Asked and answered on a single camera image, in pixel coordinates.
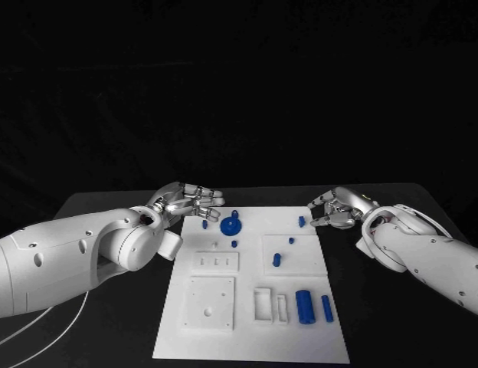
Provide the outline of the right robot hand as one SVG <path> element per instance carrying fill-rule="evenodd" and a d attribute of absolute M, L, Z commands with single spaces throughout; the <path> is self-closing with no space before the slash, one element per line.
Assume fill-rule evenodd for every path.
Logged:
<path fill-rule="evenodd" d="M 367 214 L 379 207 L 379 202 L 350 188 L 337 186 L 320 195 L 307 205 L 309 209 L 321 207 L 324 214 L 309 224 L 314 227 L 330 226 L 350 229 Z"/>

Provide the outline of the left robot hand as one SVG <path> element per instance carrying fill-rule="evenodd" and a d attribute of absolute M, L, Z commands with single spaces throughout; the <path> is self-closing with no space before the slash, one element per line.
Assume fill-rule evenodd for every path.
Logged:
<path fill-rule="evenodd" d="M 173 182 L 154 193 L 147 206 L 173 226 L 187 216 L 217 222 L 220 212 L 216 207 L 223 204 L 222 191 L 183 182 Z"/>

